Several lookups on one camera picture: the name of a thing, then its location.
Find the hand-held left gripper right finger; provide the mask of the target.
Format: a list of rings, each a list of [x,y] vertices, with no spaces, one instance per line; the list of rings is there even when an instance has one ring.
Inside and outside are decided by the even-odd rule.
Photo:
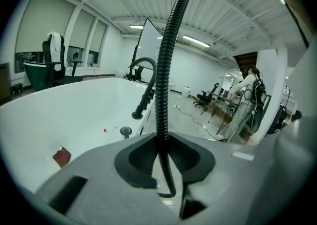
[[[258,146],[170,133],[170,155],[183,181],[178,225],[265,225],[267,177],[275,140]]]

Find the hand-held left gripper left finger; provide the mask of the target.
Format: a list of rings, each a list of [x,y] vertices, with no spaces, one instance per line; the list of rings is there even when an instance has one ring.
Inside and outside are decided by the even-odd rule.
[[[152,177],[153,135],[93,148],[50,177],[36,192],[60,218],[80,225],[175,225],[176,214]]]

